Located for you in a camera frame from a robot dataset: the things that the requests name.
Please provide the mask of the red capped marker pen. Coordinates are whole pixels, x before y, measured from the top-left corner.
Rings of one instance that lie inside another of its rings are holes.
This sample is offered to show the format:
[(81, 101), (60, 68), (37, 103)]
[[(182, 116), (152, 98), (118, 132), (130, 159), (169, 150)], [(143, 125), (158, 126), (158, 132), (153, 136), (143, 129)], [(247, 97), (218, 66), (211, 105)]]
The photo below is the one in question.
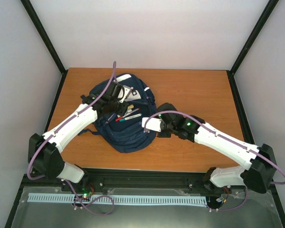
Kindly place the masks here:
[(123, 118), (129, 116), (130, 114), (132, 114), (132, 113), (138, 111), (138, 110), (140, 110), (140, 108), (136, 108), (136, 109), (134, 109), (134, 110), (132, 110), (132, 111), (126, 113), (124, 116), (118, 117), (115, 121), (117, 122), (117, 121), (119, 121), (119, 120), (121, 120), (121, 119), (123, 119)]

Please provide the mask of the green capped marker pen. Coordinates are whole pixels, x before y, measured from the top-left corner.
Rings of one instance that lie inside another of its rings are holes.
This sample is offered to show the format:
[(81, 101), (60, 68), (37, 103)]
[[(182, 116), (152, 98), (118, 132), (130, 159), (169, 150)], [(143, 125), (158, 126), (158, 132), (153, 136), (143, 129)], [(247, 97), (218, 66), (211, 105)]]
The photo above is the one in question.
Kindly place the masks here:
[(135, 114), (135, 115), (131, 115), (131, 116), (127, 116), (125, 118), (122, 118), (119, 121), (123, 122), (123, 121), (131, 120), (131, 119), (134, 119), (134, 118), (138, 118), (138, 117), (141, 117), (141, 116), (142, 116), (142, 114)]

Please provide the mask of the navy blue student backpack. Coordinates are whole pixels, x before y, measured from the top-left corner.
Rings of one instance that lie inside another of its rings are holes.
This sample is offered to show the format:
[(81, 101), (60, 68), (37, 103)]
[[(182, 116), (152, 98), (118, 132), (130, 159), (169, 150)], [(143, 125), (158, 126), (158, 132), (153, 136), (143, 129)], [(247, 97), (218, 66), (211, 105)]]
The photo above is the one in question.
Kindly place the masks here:
[(78, 135), (90, 132), (93, 135), (102, 136), (120, 153), (136, 152), (150, 145), (156, 137), (155, 132), (145, 133), (142, 127), (142, 118), (150, 117), (157, 112), (155, 97), (151, 89), (134, 74), (120, 74), (116, 79), (121, 85), (133, 88), (125, 101), (128, 105), (133, 105), (134, 109), (138, 109), (132, 115), (140, 114), (141, 116), (130, 120), (116, 121), (118, 115), (115, 113), (104, 114), (93, 122), (95, 131), (86, 128)]

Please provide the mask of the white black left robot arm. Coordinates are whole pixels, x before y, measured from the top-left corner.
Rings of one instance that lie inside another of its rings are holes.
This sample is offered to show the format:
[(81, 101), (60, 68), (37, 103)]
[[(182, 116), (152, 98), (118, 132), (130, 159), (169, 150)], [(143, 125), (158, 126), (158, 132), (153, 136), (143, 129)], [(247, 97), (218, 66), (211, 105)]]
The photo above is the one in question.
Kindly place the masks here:
[(111, 82), (99, 95), (82, 95), (79, 107), (58, 126), (42, 135), (33, 134), (29, 139), (27, 175), (36, 169), (42, 177), (65, 179), (71, 181), (78, 191), (85, 191), (89, 179), (84, 176), (84, 171), (65, 162), (61, 153), (74, 137), (104, 114), (125, 114), (125, 100), (131, 91), (131, 87)]

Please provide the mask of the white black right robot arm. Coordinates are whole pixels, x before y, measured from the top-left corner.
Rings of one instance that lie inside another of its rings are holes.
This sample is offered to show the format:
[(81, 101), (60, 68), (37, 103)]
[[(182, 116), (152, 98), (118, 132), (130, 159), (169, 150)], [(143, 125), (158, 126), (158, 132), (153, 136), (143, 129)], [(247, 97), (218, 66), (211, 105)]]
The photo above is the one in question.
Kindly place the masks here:
[(209, 190), (228, 185), (247, 186), (257, 193), (266, 193), (276, 172), (276, 163), (271, 146), (257, 146), (229, 136), (192, 115), (190, 118), (178, 114), (170, 103), (157, 109), (161, 119), (158, 137), (170, 138), (172, 134), (182, 140), (210, 147), (229, 157), (238, 165), (229, 168), (211, 167), (204, 176), (204, 185)]

